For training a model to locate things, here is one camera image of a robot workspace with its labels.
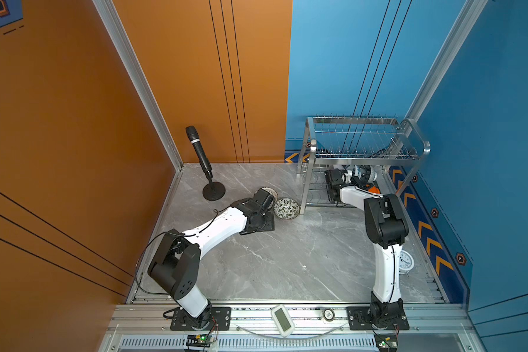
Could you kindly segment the dark flower-shaped bowl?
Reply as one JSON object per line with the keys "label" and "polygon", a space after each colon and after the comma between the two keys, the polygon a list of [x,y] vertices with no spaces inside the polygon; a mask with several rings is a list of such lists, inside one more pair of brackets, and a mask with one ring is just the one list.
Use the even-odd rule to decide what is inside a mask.
{"label": "dark flower-shaped bowl", "polygon": [[370,165],[365,166],[366,183],[374,183],[377,179],[377,172]]}

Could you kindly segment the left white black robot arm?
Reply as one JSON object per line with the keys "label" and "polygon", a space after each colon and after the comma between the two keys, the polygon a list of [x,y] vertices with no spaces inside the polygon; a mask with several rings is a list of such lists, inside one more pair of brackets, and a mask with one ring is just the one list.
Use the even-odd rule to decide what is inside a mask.
{"label": "left white black robot arm", "polygon": [[217,211],[212,220],[184,232],[161,234],[161,241],[148,266],[148,276],[178,305],[196,330],[212,320],[212,304],[197,286],[199,265],[213,248],[239,234],[271,232],[277,192],[258,189],[252,197],[237,200]]}

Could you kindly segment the orange bowl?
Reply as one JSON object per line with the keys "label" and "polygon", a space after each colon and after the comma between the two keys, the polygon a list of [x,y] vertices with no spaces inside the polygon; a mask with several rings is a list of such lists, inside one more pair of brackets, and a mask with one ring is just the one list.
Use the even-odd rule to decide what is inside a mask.
{"label": "orange bowl", "polygon": [[367,191],[373,194],[381,194],[380,189],[375,185],[368,185]]}

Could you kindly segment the lavender bowl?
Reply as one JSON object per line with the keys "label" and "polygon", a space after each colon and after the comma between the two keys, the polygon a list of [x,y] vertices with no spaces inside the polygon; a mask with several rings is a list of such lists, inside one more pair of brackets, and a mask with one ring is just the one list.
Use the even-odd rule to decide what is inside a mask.
{"label": "lavender bowl", "polygon": [[343,181],[345,184],[353,183],[353,177],[354,177],[353,170],[344,170],[342,175],[343,175]]}

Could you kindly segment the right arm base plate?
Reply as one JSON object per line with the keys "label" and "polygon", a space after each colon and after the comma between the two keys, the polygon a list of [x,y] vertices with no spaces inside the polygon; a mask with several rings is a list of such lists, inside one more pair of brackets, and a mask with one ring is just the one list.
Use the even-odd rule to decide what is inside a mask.
{"label": "right arm base plate", "polygon": [[352,331],[358,330],[410,330],[409,320],[405,312],[398,310],[387,315],[374,315],[369,307],[348,307],[346,309],[348,323]]}

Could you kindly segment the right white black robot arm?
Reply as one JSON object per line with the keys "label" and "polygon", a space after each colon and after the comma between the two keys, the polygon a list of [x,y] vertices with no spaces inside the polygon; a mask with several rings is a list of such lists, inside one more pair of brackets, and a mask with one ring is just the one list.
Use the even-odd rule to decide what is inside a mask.
{"label": "right white black robot arm", "polygon": [[372,171],[330,169],[324,172],[328,199],[364,212],[365,232],[375,254],[375,282],[367,322],[374,329],[410,329],[400,292],[400,254],[409,226],[396,194],[374,192]]}

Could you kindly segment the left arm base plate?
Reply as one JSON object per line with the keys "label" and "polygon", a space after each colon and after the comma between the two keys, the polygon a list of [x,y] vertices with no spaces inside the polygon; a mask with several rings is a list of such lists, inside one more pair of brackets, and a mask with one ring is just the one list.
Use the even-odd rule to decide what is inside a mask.
{"label": "left arm base plate", "polygon": [[204,309],[199,317],[187,313],[185,309],[176,310],[171,319],[171,331],[228,331],[231,322],[230,307],[212,307]]}

